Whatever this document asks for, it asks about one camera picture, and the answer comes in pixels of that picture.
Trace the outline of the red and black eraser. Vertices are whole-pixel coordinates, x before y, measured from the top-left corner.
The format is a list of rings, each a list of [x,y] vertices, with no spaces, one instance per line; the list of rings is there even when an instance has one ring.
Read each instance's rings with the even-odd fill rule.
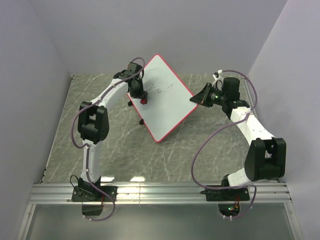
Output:
[[[148,100],[147,100],[146,98],[143,98],[143,99],[140,100],[140,103],[141,103],[142,105],[145,105],[145,104],[148,103]]]

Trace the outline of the white board with pink frame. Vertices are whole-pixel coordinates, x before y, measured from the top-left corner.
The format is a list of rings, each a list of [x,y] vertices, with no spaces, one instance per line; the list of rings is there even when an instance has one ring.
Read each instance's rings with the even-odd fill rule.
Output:
[[[162,142],[198,105],[190,101],[194,94],[160,54],[146,64],[143,88],[147,103],[129,97],[153,140]]]

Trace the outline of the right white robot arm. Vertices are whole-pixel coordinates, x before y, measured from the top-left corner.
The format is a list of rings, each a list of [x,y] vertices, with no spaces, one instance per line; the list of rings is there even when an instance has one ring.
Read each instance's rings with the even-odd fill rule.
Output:
[[[210,108],[221,107],[229,124],[221,127],[210,135],[213,138],[219,132],[236,126],[249,144],[244,167],[231,173],[222,180],[221,185],[211,187],[220,190],[222,197],[232,200],[241,188],[247,188],[260,180],[282,178],[286,170],[287,143],[281,137],[275,137],[259,122],[253,114],[253,106],[240,99],[240,80],[236,77],[224,77],[225,70],[218,70],[212,76],[213,83],[207,83],[190,102]]]

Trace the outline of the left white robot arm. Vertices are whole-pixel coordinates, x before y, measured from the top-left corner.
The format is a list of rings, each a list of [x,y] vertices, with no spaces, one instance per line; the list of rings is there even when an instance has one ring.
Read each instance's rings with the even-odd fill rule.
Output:
[[[143,85],[144,67],[145,64],[140,65],[134,60],[129,62],[126,69],[113,76],[100,95],[91,101],[83,101],[74,117],[70,135],[74,146],[84,149],[80,177],[90,183],[83,190],[89,201],[96,201],[101,196],[101,188],[96,183],[101,179],[101,142],[110,131],[108,110],[126,94],[143,105],[148,103],[148,93]]]

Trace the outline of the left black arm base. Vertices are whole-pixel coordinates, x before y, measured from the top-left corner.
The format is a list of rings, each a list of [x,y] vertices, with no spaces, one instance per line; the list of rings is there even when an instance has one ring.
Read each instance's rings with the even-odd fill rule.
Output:
[[[103,192],[108,194],[115,202],[117,197],[118,187],[114,185],[105,185],[99,187]],[[75,186],[73,189],[71,201],[72,202],[111,202],[112,200],[102,194],[96,189],[92,189],[93,192],[80,189]]]

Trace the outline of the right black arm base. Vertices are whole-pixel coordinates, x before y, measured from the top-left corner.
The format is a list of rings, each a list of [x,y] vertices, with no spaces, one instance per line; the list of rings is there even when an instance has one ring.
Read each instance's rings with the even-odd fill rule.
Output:
[[[207,202],[230,202],[230,201],[249,201],[250,195],[247,188],[238,189],[208,189],[200,192],[205,195]]]

